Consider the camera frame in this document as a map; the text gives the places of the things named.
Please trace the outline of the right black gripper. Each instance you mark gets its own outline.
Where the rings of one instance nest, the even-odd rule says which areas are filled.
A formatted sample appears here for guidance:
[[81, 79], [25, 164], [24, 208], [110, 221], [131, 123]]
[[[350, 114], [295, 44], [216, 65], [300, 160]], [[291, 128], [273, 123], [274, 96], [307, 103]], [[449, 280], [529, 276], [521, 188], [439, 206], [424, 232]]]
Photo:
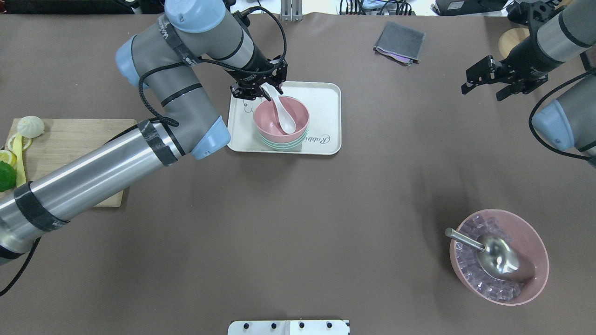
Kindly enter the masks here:
[[496, 61], [488, 55], [468, 68], [461, 93], [466, 95], [485, 84], [505, 83], [496, 93], [496, 101], [513, 94], [529, 94], [549, 80], [548, 65], [549, 58], [539, 47], [537, 36], [531, 35], [515, 46], [506, 59]]

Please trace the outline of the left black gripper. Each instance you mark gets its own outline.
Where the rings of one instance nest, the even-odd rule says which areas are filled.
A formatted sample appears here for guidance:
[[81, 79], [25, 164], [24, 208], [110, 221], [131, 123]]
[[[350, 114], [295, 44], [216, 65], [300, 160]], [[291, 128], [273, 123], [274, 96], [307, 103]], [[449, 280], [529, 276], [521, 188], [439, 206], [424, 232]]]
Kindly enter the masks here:
[[288, 64], [283, 54], [271, 60], [261, 51], [255, 51], [241, 71], [230, 72], [230, 76], [236, 80], [230, 86], [232, 96], [251, 101], [257, 97], [264, 97], [266, 100], [272, 101], [270, 91], [261, 89], [260, 85], [263, 83], [273, 85], [277, 94], [283, 95], [282, 84], [286, 81], [287, 67]]

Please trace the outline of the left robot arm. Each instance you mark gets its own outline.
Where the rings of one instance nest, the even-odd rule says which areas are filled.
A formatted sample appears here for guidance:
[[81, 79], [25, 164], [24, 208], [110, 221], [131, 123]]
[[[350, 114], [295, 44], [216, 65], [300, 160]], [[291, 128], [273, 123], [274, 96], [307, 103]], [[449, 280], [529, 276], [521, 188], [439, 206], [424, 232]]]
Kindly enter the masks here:
[[282, 91], [288, 42], [281, 20], [260, 6], [233, 12], [232, 4], [167, 0], [152, 25], [119, 47], [118, 70], [146, 116], [1, 199], [2, 264], [149, 174], [185, 155], [200, 160], [230, 142], [221, 112], [196, 74], [198, 66], [211, 64], [229, 74], [234, 98], [268, 98], [264, 83]]

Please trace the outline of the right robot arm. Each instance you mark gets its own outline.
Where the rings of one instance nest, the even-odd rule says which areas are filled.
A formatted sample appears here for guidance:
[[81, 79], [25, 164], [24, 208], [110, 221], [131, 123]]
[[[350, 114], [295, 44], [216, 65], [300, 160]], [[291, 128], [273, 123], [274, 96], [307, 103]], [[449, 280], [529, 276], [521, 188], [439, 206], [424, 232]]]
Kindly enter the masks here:
[[[508, 19], [528, 29], [528, 36], [502, 59], [485, 56], [466, 70], [463, 94], [481, 85], [502, 83], [496, 99], [530, 94], [554, 70], [595, 47], [593, 0], [515, 0]], [[535, 139], [555, 154], [595, 165], [595, 69], [560, 83], [532, 108], [528, 127]]]

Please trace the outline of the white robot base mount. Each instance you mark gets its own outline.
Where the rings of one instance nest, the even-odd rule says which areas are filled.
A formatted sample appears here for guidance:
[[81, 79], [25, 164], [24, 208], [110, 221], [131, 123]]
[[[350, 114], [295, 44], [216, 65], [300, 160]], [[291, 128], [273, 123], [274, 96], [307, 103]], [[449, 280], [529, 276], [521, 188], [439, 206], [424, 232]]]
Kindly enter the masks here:
[[349, 321], [321, 320], [249, 320], [230, 323], [228, 335], [349, 335]]

